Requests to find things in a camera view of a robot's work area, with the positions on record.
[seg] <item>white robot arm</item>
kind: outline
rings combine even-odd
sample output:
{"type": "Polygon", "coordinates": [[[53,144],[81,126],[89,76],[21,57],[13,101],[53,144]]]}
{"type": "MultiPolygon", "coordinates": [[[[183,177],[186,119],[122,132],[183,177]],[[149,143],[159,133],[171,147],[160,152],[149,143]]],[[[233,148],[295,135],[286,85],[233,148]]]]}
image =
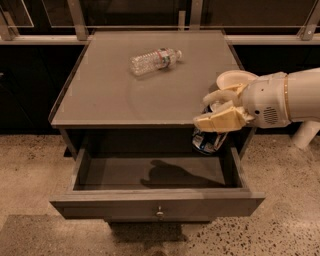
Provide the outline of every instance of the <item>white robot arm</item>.
{"type": "Polygon", "coordinates": [[[218,77],[217,85],[219,90],[203,100],[213,112],[194,118],[201,131],[222,133],[246,125],[273,128],[291,122],[320,122],[320,68],[260,77],[227,71],[218,77]]]}

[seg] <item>plastic water bottle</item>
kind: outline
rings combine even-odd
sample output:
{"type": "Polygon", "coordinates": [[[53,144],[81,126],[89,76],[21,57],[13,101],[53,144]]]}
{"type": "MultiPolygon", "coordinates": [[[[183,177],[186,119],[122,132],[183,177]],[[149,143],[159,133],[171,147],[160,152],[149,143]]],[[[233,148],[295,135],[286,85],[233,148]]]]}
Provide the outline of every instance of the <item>plastic water bottle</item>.
{"type": "Polygon", "coordinates": [[[182,57],[179,50],[161,48],[153,52],[132,57],[130,59],[130,68],[133,74],[141,76],[158,69],[173,66],[182,57]]]}

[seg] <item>terrazzo floor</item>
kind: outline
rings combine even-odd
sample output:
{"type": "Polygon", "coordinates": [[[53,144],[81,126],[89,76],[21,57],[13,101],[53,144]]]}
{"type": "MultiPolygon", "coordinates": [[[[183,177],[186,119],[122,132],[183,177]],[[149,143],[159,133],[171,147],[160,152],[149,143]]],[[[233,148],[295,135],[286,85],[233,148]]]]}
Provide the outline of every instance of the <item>terrazzo floor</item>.
{"type": "Polygon", "coordinates": [[[320,137],[255,135],[242,160],[266,199],[250,217],[208,224],[65,220],[50,205],[74,161],[60,136],[0,136],[0,255],[320,255],[320,137]]]}

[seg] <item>metal bar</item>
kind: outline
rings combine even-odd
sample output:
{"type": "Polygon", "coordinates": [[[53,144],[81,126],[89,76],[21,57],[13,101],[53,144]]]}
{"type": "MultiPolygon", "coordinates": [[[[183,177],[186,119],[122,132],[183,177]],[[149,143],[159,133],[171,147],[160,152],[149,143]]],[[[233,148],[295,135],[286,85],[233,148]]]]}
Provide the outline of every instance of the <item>metal bar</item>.
{"type": "Polygon", "coordinates": [[[77,38],[79,41],[85,41],[88,39],[88,30],[84,22],[82,9],[79,0],[68,0],[70,13],[72,16],[74,28],[76,30],[77,38]]]}
{"type": "Polygon", "coordinates": [[[88,45],[92,40],[79,41],[77,36],[16,36],[11,41],[0,40],[0,45],[88,45]]]}
{"type": "Polygon", "coordinates": [[[178,29],[184,30],[186,26],[186,11],[179,11],[179,23],[178,23],[178,29]]]}
{"type": "Polygon", "coordinates": [[[317,34],[310,41],[296,35],[226,35],[225,39],[232,45],[320,45],[317,34]]]}
{"type": "MultiPolygon", "coordinates": [[[[0,45],[88,45],[77,36],[16,36],[11,41],[0,40],[0,45]]],[[[315,34],[310,41],[301,41],[296,35],[225,35],[231,45],[320,45],[320,35],[315,34]]]]}
{"type": "Polygon", "coordinates": [[[203,0],[193,0],[190,14],[190,30],[200,30],[203,0]]]}
{"type": "Polygon", "coordinates": [[[298,32],[298,35],[300,36],[301,40],[303,41],[312,40],[319,21],[320,21],[320,1],[316,0],[305,26],[302,29],[300,29],[300,31],[298,32]]]}
{"type": "Polygon", "coordinates": [[[4,41],[10,41],[14,38],[13,33],[8,28],[7,21],[1,9],[0,9],[0,35],[1,35],[1,39],[4,41]]]}

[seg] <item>drawer knob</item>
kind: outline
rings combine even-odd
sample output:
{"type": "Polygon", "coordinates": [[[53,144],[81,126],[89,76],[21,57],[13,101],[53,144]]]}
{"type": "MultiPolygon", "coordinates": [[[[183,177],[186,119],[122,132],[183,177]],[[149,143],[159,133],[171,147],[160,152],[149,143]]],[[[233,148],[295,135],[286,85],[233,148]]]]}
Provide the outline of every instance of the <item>drawer knob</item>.
{"type": "Polygon", "coordinates": [[[163,220],[164,212],[161,210],[161,206],[158,206],[158,211],[156,213],[156,216],[158,217],[159,220],[163,220]]]}

